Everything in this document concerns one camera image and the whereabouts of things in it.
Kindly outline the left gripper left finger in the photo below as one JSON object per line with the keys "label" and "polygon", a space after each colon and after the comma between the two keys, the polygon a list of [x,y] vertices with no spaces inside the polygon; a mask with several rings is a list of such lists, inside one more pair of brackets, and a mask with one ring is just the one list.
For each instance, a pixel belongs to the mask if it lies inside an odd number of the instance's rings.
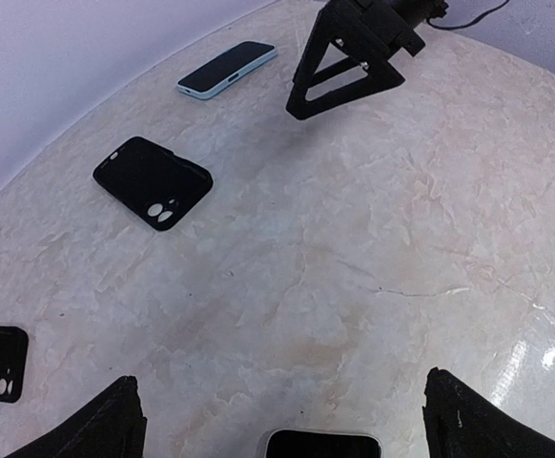
{"label": "left gripper left finger", "polygon": [[134,376],[122,376],[12,457],[141,457],[147,418]]}

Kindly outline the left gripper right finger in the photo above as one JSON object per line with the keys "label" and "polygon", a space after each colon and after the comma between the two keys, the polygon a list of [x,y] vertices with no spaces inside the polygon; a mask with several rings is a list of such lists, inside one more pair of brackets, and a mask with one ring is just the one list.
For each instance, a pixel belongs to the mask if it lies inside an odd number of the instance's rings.
{"label": "left gripper right finger", "polygon": [[493,406],[449,371],[432,368],[422,408],[431,458],[555,457],[555,441]]}

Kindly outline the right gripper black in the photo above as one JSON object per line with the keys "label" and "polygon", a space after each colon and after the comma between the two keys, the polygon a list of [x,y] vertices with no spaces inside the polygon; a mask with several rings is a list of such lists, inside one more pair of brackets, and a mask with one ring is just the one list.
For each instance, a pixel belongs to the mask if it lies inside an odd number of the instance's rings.
{"label": "right gripper black", "polygon": [[443,18],[446,1],[331,1],[318,13],[293,76],[286,111],[308,119],[340,105],[389,91],[405,78],[389,58],[412,57],[425,42],[415,28]]}

